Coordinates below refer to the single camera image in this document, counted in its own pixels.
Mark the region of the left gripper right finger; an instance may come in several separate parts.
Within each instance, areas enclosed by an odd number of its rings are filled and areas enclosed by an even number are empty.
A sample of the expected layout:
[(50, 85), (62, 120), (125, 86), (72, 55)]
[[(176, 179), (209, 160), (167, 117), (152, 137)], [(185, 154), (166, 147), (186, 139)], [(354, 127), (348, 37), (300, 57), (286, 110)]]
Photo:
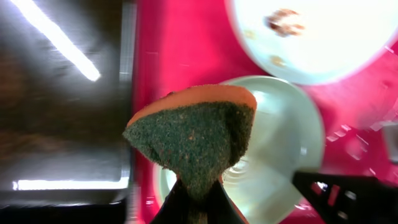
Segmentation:
[(244, 224), (219, 180), (213, 184), (209, 191), (206, 212), (208, 224)]

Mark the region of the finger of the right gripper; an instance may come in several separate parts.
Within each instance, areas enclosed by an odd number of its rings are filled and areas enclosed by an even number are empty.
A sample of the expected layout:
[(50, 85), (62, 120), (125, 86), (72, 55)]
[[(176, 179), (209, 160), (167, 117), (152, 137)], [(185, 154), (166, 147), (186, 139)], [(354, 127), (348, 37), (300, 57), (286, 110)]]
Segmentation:
[(376, 177), (295, 172), (292, 183), (325, 223), (397, 224), (397, 186)]

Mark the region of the orange green sponge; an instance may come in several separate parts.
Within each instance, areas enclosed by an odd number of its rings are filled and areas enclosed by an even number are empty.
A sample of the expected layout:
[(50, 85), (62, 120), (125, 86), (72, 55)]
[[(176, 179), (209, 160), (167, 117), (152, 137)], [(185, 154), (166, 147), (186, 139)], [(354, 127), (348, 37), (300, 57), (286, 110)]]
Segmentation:
[(193, 86), (138, 111), (123, 136), (148, 160), (172, 170), (202, 201), (248, 149), (257, 102), (244, 87)]

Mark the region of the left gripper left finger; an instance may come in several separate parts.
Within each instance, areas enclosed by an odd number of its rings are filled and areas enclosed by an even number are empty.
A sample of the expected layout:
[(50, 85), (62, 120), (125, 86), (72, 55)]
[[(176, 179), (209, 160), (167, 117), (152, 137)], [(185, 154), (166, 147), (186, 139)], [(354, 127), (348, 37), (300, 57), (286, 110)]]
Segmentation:
[(187, 224), (191, 204), (186, 187), (178, 179), (150, 224)]

